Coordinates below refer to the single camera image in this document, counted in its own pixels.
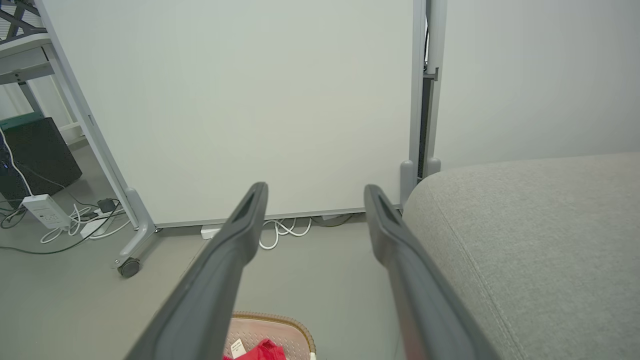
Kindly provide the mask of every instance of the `gray sofa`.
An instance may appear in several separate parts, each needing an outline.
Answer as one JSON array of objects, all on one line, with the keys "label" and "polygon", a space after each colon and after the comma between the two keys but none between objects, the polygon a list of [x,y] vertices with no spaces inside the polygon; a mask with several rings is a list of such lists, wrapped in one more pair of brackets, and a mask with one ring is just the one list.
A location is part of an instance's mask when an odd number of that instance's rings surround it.
[{"label": "gray sofa", "polygon": [[640,359],[640,153],[420,182],[404,221],[503,359]]}]

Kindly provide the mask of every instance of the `white panel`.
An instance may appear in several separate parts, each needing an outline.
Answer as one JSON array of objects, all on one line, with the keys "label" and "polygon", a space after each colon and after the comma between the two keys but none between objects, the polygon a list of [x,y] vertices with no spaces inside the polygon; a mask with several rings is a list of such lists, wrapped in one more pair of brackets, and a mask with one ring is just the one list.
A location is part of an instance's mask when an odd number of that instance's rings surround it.
[{"label": "white panel", "polygon": [[443,168],[640,151],[640,2],[450,0]]},{"label": "white panel", "polygon": [[269,214],[399,202],[413,0],[44,4],[155,223],[226,218],[256,181]]}]

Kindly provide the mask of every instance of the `red clothing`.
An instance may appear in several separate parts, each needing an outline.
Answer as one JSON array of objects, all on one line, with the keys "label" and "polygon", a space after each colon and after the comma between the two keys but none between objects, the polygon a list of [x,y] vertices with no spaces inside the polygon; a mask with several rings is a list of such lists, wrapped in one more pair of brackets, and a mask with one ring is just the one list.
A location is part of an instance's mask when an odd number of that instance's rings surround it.
[{"label": "red clothing", "polygon": [[[233,360],[229,356],[223,357],[223,360]],[[273,341],[264,339],[253,349],[249,350],[245,355],[238,356],[236,360],[287,360],[284,357],[284,349],[275,345]]]}]

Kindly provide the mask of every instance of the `caster wheel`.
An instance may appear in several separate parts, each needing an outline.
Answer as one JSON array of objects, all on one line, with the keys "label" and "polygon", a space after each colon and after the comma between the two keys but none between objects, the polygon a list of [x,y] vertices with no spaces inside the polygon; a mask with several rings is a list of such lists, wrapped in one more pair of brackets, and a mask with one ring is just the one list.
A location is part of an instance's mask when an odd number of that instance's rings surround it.
[{"label": "caster wheel", "polygon": [[122,266],[118,268],[118,272],[122,277],[128,279],[133,275],[136,275],[140,271],[140,260],[129,258],[127,259]]}]

